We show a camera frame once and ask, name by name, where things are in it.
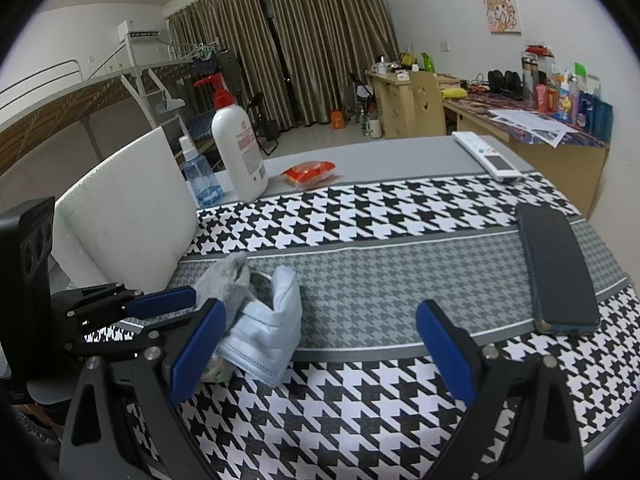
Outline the white face mask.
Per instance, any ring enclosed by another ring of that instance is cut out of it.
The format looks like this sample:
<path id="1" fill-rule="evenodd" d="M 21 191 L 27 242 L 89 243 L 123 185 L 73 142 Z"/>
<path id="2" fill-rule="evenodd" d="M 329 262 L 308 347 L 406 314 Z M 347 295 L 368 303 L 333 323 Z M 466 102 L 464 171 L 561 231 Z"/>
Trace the white face mask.
<path id="1" fill-rule="evenodd" d="M 297 273 L 277 266 L 250 274 L 248 292 L 216 356 L 269 387 L 283 380 L 302 339 L 302 295 Z"/>

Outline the wooden smiley chair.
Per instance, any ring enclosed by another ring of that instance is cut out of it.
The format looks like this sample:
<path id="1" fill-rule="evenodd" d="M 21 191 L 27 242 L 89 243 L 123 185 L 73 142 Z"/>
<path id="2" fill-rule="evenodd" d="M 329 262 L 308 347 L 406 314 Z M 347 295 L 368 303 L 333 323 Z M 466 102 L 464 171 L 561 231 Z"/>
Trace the wooden smiley chair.
<path id="1" fill-rule="evenodd" d="M 413 113 L 409 132 L 412 136 L 444 136 L 446 119 L 442 92 L 435 74 L 413 72 L 410 76 Z"/>

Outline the blue toiletry bottle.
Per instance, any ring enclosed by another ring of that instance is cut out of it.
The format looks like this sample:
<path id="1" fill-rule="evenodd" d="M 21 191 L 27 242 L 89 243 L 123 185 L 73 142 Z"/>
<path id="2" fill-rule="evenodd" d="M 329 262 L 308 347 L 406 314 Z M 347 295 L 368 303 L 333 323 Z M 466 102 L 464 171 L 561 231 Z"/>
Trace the blue toiletry bottle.
<path id="1" fill-rule="evenodd" d="M 603 143 L 612 140 L 614 110 L 610 103 L 582 92 L 578 100 L 576 124 Z"/>

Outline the brown curtains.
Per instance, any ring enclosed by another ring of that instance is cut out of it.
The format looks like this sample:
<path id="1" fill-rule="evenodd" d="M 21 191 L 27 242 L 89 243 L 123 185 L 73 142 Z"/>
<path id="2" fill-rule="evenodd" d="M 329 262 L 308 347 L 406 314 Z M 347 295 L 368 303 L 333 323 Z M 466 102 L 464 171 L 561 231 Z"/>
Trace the brown curtains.
<path id="1" fill-rule="evenodd" d="M 384 0 L 196 0 L 168 26 L 180 44 L 216 41 L 237 55 L 247 94 L 264 95 L 282 130 L 326 124 L 350 76 L 398 55 Z"/>

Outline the grey sock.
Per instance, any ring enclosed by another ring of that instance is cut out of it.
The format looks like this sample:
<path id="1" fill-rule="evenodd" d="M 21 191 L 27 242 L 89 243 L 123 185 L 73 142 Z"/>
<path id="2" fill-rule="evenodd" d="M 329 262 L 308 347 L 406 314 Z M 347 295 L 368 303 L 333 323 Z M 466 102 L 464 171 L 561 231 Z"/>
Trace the grey sock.
<path id="1" fill-rule="evenodd" d="M 226 330 L 230 330 L 250 289 L 250 267 L 245 252 L 236 252 L 213 263 L 194 285 L 197 309 L 209 299 L 217 299 L 226 310 Z"/>

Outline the white air conditioner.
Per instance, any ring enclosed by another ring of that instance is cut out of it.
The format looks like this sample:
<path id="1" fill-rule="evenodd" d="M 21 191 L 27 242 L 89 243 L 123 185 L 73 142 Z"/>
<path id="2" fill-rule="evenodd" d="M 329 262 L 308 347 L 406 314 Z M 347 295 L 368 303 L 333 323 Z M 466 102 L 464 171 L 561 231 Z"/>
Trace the white air conditioner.
<path id="1" fill-rule="evenodd" d="M 138 26 L 133 20 L 125 20 L 116 28 L 120 41 L 134 40 L 156 40 L 167 42 L 163 29 L 158 27 Z"/>

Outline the white foam box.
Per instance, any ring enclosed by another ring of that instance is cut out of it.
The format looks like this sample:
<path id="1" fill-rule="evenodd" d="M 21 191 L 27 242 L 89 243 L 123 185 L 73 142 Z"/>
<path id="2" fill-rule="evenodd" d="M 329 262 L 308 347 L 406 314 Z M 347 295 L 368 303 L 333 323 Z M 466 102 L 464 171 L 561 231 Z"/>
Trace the white foam box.
<path id="1" fill-rule="evenodd" d="M 100 162 L 55 203 L 52 255 L 77 287 L 165 289 L 196 227 L 196 203 L 164 130 Z"/>

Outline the cartoon girl poster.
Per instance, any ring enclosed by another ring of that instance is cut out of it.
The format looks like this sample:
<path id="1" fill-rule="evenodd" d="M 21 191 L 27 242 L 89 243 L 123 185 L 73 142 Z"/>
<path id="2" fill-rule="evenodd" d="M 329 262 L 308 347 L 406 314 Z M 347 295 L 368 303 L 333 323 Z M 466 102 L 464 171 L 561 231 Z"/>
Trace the cartoon girl poster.
<path id="1" fill-rule="evenodd" d="M 515 0 L 483 0 L 491 34 L 519 34 L 521 21 Z"/>

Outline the black headphones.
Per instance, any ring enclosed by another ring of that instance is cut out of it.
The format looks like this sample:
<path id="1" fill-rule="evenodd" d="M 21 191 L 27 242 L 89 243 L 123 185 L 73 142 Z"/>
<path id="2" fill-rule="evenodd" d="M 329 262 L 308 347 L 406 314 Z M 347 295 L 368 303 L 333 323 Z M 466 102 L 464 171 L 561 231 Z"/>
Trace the black headphones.
<path id="1" fill-rule="evenodd" d="M 521 101 L 524 96 L 523 83 L 520 75 L 513 70 L 490 70 L 487 74 L 489 91 Z"/>

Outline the black smartphone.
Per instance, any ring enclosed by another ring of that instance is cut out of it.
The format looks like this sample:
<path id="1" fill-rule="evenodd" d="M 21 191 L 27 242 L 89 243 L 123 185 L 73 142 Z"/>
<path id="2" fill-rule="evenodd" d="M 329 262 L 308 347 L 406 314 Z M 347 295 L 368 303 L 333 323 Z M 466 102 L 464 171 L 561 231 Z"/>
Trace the black smartphone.
<path id="1" fill-rule="evenodd" d="M 541 334 L 578 336 L 600 325 L 596 292 L 578 240 L 557 210 L 515 206 L 528 272 L 532 312 Z"/>

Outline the white remote control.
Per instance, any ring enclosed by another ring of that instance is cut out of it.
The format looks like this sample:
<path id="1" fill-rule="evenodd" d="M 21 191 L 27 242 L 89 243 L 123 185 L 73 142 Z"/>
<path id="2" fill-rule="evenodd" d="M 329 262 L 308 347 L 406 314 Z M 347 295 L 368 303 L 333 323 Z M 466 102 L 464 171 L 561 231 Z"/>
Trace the white remote control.
<path id="1" fill-rule="evenodd" d="M 497 182 L 513 182 L 523 177 L 503 155 L 475 132 L 454 131 L 451 136 Z"/>

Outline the metal bunk bed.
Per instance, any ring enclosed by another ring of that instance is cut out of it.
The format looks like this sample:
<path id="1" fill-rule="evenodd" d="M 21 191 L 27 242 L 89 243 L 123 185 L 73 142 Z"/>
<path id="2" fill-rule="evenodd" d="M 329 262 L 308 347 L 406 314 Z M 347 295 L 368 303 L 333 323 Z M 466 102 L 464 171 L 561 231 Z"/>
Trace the metal bunk bed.
<path id="1" fill-rule="evenodd" d="M 195 75 L 195 61 L 209 61 L 222 51 L 218 41 L 180 44 L 168 39 L 118 40 L 115 50 L 88 76 L 76 58 L 37 70 L 1 90 L 1 109 L 43 90 L 49 92 L 1 124 L 1 171 L 7 172 L 27 154 L 65 128 L 104 108 L 133 99 L 151 127 L 176 122 L 186 102 L 170 86 Z"/>

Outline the wooden desk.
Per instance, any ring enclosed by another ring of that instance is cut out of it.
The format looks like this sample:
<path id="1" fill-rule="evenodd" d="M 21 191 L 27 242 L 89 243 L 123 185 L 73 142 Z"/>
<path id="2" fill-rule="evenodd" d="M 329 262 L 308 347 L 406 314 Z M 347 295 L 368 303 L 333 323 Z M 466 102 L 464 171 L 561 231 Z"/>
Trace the wooden desk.
<path id="1" fill-rule="evenodd" d="M 444 136 L 447 122 L 454 130 L 492 136 L 540 171 L 577 206 L 586 217 L 597 203 L 602 172 L 610 148 L 573 126 L 558 146 L 498 118 L 515 112 L 518 103 L 490 93 L 470 93 L 463 99 L 442 97 L 442 85 L 454 78 L 411 72 L 407 80 L 396 74 L 366 73 L 374 89 L 378 117 L 386 138 Z"/>

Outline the houndstooth table cloth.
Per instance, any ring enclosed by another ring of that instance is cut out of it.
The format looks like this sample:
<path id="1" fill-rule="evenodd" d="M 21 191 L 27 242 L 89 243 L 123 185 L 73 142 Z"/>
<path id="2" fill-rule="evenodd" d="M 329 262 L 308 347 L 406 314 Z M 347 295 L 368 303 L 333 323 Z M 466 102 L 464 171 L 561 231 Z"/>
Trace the houndstooth table cloth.
<path id="1" fill-rule="evenodd" d="M 567 218 L 599 301 L 597 333 L 534 332 L 519 204 Z M 638 398 L 634 284 L 538 172 L 511 184 L 480 174 L 346 183 L 204 209 L 172 284 L 194 284 L 232 252 L 246 253 L 259 289 L 278 266 L 297 273 L 302 338 L 281 385 L 238 371 L 180 405 L 217 479 L 422 477 L 464 411 L 416 332 L 425 299 L 511 359 L 553 356 L 586 452 Z"/>

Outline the black folding chair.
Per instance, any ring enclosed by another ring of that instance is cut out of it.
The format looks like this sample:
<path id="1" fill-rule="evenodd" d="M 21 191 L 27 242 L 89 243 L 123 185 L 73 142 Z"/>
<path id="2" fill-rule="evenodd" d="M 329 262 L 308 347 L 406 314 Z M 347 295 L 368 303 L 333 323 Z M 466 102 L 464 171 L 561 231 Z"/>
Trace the black folding chair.
<path id="1" fill-rule="evenodd" d="M 269 157 L 279 147 L 280 130 L 278 123 L 267 117 L 264 101 L 262 92 L 254 94 L 247 103 L 246 111 L 254 119 L 252 127 L 258 148 Z"/>

